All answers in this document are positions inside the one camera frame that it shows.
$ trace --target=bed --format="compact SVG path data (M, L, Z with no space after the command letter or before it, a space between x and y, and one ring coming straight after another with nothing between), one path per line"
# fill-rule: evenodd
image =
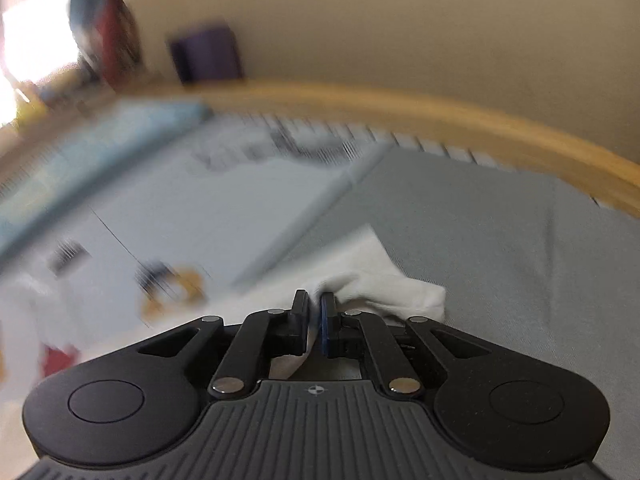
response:
M110 288L92 316L81 316L90 320L84 335L65 335L66 342L81 347L86 334L99 340L145 319L138 304L113 315L138 293L141 262L189 263L210 295L370 224L409 277L447 288L447 323L593 381L612 408L596 463L613 478L640 475L639 166L540 124L419 94L254 82L122 95L140 98L204 102L214 116L144 161L107 172L113 178L92 180L100 186L91 194L66 197L66 208L30 224L7 253L0 289L37 257L56 253L61 239L108 254L65 277L68 288L53 287L55 304L72 303L60 300L70 290L82 292L76 304L87 304ZM3 174L15 175L63 133L9 151ZM315 135L333 144L309 149ZM229 155L218 157L221 150ZM215 184L205 184L212 173ZM166 200L186 197L194 182L193 200ZM205 210L173 212L201 207L203 196L216 197L205 201L206 229L185 224L177 243L172 226ZM277 214L256 215L274 201ZM153 227L150 211L161 219ZM201 247L203 233L211 243ZM234 241L243 236L255 250L242 253ZM51 348L64 346L59 332L44 334Z

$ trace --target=white cloth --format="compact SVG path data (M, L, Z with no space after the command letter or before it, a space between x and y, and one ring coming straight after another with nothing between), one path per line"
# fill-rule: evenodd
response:
M88 360L149 338L200 316L216 315L225 324L268 308L289 309L296 290L305 289L312 300L307 354L274 359L270 377L288 378L306 359L318 335L319 297L334 292L341 304L366 300L363 310L384 317L406 319L444 317L445 289L406 277L391 261L371 228L363 228L314 256L272 272L248 290L235 292L198 310L162 320L153 327L132 330L82 354ZM13 480L34 462L35 455L24 434L16 404L0 412L0 480Z

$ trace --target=beige wall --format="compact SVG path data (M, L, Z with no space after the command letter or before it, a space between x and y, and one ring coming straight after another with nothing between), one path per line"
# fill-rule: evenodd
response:
M417 89L640 162L640 0L137 0L147 37L224 18L249 77ZM157 44L153 62L170 72Z

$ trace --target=silver screw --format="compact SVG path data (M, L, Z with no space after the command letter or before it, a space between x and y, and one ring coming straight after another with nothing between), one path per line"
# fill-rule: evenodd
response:
M235 394L244 388L244 382L237 377L220 377L211 387L220 394Z
M420 383L411 377L398 377L389 383L389 389L396 394L414 394L420 389Z

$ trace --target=purple object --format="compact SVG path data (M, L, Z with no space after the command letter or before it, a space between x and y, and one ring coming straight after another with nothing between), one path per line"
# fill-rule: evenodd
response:
M242 78L236 38L226 24L173 40L169 50L183 83Z

